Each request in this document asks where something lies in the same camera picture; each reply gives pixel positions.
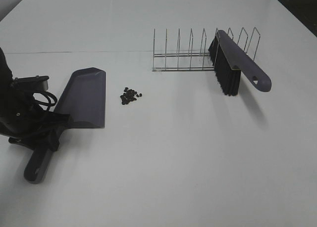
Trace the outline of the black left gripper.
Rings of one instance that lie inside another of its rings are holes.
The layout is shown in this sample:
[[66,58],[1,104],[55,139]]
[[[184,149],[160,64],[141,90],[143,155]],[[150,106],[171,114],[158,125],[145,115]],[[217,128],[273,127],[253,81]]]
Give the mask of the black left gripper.
[[[5,88],[0,91],[0,134],[9,143],[35,148],[45,140],[56,152],[62,128],[69,127],[70,115],[50,112],[50,93]],[[50,131],[44,128],[55,128]]]

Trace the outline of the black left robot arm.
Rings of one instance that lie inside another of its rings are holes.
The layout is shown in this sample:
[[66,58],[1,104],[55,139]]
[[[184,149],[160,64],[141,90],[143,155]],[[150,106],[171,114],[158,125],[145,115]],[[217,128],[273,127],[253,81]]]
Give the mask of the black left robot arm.
[[48,92],[48,76],[13,78],[4,53],[0,54],[0,133],[35,149],[57,151],[60,134],[70,115],[51,112],[57,97]]

